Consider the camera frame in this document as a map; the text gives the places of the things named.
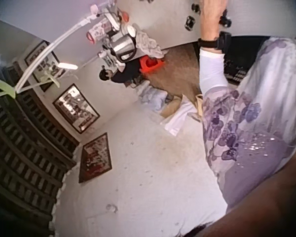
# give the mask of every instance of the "wall decoration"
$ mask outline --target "wall decoration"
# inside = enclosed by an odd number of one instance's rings
[[[104,133],[82,149],[79,183],[88,181],[112,169],[108,133]]]
[[[69,86],[53,105],[80,134],[100,117],[75,84]]]
[[[49,45],[47,41],[42,41],[36,46],[29,55],[25,58],[25,63],[29,66],[38,56],[39,54]],[[58,58],[56,57],[54,52],[51,52],[44,60],[36,67],[33,72],[33,77],[37,82],[40,82],[40,78],[44,75],[44,70],[48,69],[49,67],[52,68],[51,75],[54,78],[60,78],[65,72],[65,69],[58,68],[57,65],[59,63]],[[46,83],[41,85],[41,89],[45,92],[53,83]]]

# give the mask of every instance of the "picture frame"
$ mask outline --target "picture frame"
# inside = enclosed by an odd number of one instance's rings
[[[79,183],[112,170],[108,133],[104,133],[82,148]]]
[[[75,84],[71,84],[53,105],[65,120],[80,134],[100,118]]]
[[[39,54],[49,45],[49,42],[43,40],[39,43],[24,59],[25,64],[30,66],[30,64],[39,56]],[[32,75],[37,82],[41,82],[39,79],[44,75],[44,69],[51,67],[53,71],[51,75],[56,79],[60,78],[65,72],[65,69],[58,68],[57,65],[59,60],[54,52],[50,52],[47,57],[42,60],[42,62],[35,68]],[[46,83],[40,86],[42,91],[46,91],[53,82]]]

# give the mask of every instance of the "white sleeve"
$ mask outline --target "white sleeve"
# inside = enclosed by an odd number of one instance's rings
[[[223,74],[223,57],[224,54],[200,50],[199,86],[203,95],[214,87],[228,87],[228,81]]]

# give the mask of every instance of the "silver kettle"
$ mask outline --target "silver kettle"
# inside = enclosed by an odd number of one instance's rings
[[[126,34],[111,43],[111,55],[115,56],[119,62],[126,63],[136,54],[136,39]]]

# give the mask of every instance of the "person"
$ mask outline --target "person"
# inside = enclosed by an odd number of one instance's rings
[[[202,2],[201,39],[212,41],[227,1]],[[236,90],[223,59],[221,50],[200,49],[206,161],[227,215],[186,236],[277,236],[296,213],[296,40],[264,42]]]
[[[138,59],[127,63],[118,62],[116,66],[117,70],[115,72],[110,69],[105,69],[105,66],[102,66],[99,78],[104,81],[110,80],[115,83],[125,83],[127,81],[135,82],[135,79],[141,75],[140,62]]]

